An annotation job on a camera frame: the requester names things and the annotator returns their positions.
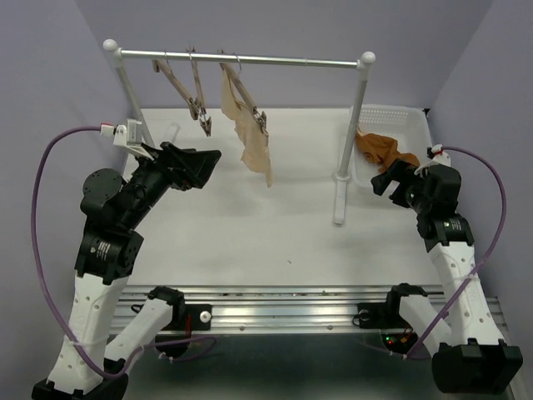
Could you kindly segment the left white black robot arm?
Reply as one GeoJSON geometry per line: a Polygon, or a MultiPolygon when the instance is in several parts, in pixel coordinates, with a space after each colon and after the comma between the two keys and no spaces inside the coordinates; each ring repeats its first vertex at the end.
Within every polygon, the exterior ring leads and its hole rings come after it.
{"type": "Polygon", "coordinates": [[[222,153],[180,149],[169,142],[142,146],[129,179],[111,169],[91,173],[82,187],[86,215],[75,262],[75,294],[57,361],[34,385],[34,399],[120,399],[134,363],[164,328],[185,318],[182,292],[157,286],[140,312],[114,338],[110,330],[132,275],[143,237],[137,226],[169,190],[203,188],[222,153]]]}

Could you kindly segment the brown orange underwear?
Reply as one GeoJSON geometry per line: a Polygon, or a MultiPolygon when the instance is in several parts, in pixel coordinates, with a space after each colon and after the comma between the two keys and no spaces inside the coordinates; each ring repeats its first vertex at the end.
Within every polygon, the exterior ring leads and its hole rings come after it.
{"type": "Polygon", "coordinates": [[[400,152],[398,141],[392,137],[363,132],[358,128],[355,144],[367,162],[379,166],[380,173],[385,172],[396,160],[407,162],[417,168],[420,166],[418,157],[410,152],[400,152]]]}

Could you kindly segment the white plastic basket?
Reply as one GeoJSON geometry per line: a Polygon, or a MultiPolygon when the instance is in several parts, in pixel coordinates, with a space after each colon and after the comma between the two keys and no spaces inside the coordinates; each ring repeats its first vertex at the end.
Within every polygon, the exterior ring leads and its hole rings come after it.
{"type": "MultiPolygon", "coordinates": [[[[426,114],[419,108],[365,104],[361,108],[358,128],[362,136],[372,133],[396,140],[400,153],[413,154],[420,163],[427,160],[426,150],[433,146],[426,114]]],[[[371,179],[380,173],[380,166],[369,162],[356,143],[350,168],[355,184],[362,191],[371,193],[371,179]]]]}

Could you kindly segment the beige underwear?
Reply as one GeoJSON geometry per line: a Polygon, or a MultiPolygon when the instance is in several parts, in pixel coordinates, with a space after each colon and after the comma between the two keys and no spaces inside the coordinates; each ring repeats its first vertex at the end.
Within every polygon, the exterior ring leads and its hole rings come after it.
{"type": "Polygon", "coordinates": [[[228,119],[235,123],[234,131],[244,146],[241,161],[250,171],[263,174],[266,185],[270,188],[273,184],[273,175],[268,132],[260,127],[251,109],[237,97],[234,91],[236,86],[231,80],[233,68],[225,63],[221,64],[221,68],[221,110],[228,119]]]}

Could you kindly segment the aluminium mounting rail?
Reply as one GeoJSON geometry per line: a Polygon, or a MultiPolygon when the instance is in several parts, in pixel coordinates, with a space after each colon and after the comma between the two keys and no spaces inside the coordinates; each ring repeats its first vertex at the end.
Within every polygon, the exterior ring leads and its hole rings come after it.
{"type": "Polygon", "coordinates": [[[212,335],[359,333],[358,303],[382,303],[391,286],[181,286],[187,304],[212,306],[212,335]]]}

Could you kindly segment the middle wooden clip hanger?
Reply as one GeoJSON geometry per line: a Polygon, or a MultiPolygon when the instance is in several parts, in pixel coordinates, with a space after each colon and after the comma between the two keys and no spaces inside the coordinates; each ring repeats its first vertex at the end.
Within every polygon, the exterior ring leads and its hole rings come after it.
{"type": "Polygon", "coordinates": [[[192,100],[192,118],[199,122],[199,125],[205,135],[209,138],[212,135],[212,118],[208,115],[206,110],[206,101],[202,90],[202,82],[199,75],[197,61],[192,57],[196,51],[194,46],[187,48],[189,59],[192,67],[192,76],[196,89],[196,97],[192,100]]]}

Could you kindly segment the leftmost wooden clip hanger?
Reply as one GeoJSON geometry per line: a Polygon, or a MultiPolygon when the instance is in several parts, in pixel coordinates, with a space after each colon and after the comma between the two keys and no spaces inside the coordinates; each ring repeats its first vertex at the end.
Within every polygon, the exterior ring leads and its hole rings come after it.
{"type": "Polygon", "coordinates": [[[152,68],[155,73],[162,73],[167,81],[172,85],[172,87],[178,92],[178,94],[182,97],[182,99],[186,102],[187,107],[189,109],[189,113],[192,117],[192,100],[196,97],[192,96],[191,93],[187,90],[187,88],[184,86],[184,84],[177,79],[175,76],[172,67],[170,66],[170,63],[165,59],[165,61],[161,61],[158,59],[152,60],[152,68]]]}

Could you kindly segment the white clothes rack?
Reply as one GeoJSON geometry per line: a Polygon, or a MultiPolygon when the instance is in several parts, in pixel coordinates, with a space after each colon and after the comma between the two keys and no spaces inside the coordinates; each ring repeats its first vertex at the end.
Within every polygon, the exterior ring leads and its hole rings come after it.
{"type": "Polygon", "coordinates": [[[122,89],[126,94],[127,100],[132,107],[133,116],[143,124],[142,138],[149,145],[153,145],[152,135],[147,126],[147,122],[142,113],[140,103],[134,91],[133,85],[127,75],[125,60],[128,58],[142,58],[156,61],[188,61],[188,62],[205,62],[205,63],[222,63],[238,66],[244,64],[257,65],[279,65],[279,66],[297,66],[297,67],[314,67],[314,68],[345,68],[354,69],[359,73],[356,88],[356,98],[351,111],[346,143],[340,158],[340,166],[337,169],[334,179],[336,182],[336,191],[334,199],[334,210],[332,221],[337,226],[342,226],[346,221],[346,201],[348,182],[351,179],[349,164],[354,148],[356,137],[356,128],[361,116],[362,104],[366,94],[366,87],[370,78],[371,69],[376,61],[376,55],[373,52],[364,52],[356,61],[326,60],[313,59],[305,57],[273,57],[258,55],[242,55],[236,53],[204,53],[204,52],[167,52],[167,51],[141,51],[127,50],[119,47],[113,39],[107,39],[102,45],[104,51],[113,64],[122,89]]]}

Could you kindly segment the wooden clip hanger with underwear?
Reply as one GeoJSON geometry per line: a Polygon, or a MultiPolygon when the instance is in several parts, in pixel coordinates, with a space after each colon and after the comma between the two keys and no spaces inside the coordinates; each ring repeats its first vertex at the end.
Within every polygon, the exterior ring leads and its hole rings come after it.
{"type": "Polygon", "coordinates": [[[230,116],[235,117],[237,112],[248,111],[260,131],[267,136],[267,115],[260,112],[256,102],[240,79],[240,73],[228,62],[220,62],[222,70],[222,103],[230,111],[230,116]]]}

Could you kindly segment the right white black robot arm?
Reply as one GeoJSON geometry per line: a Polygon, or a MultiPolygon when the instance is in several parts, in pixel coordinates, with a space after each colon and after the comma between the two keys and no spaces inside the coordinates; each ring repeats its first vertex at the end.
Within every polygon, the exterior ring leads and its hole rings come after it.
{"type": "Polygon", "coordinates": [[[390,200],[416,213],[417,232],[441,280],[446,304],[435,310],[422,287],[393,286],[384,302],[358,303],[354,325],[364,329],[411,328],[412,344],[392,339],[388,348],[411,358],[419,346],[431,356],[431,373],[443,393],[499,395],[519,372],[523,357],[506,343],[491,316],[476,272],[474,238],[457,213],[461,175],[453,167],[431,163],[422,168],[396,160],[373,177],[382,195],[391,183],[390,200]]]}

